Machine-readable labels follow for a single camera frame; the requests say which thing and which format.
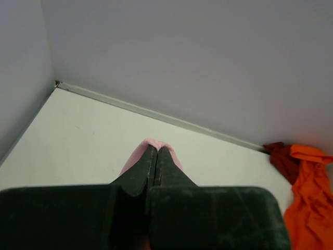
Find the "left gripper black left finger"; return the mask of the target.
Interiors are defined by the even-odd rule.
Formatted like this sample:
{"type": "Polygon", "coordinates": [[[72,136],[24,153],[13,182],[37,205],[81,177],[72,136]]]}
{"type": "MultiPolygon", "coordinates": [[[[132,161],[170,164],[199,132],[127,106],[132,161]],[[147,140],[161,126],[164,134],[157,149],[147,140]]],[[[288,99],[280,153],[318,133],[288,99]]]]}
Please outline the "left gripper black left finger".
{"type": "Polygon", "coordinates": [[[133,249],[148,232],[147,188],[156,163],[149,146],[109,184],[1,191],[1,249],[133,249]]]}

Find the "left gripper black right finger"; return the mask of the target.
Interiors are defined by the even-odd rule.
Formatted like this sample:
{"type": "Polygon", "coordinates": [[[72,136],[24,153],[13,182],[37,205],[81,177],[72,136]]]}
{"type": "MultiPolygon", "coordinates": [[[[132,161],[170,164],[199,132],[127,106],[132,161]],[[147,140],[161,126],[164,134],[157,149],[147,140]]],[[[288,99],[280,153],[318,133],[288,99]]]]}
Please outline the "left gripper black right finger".
{"type": "Polygon", "coordinates": [[[290,249],[271,192],[255,186],[197,186],[158,151],[150,201],[152,249],[290,249]]]}

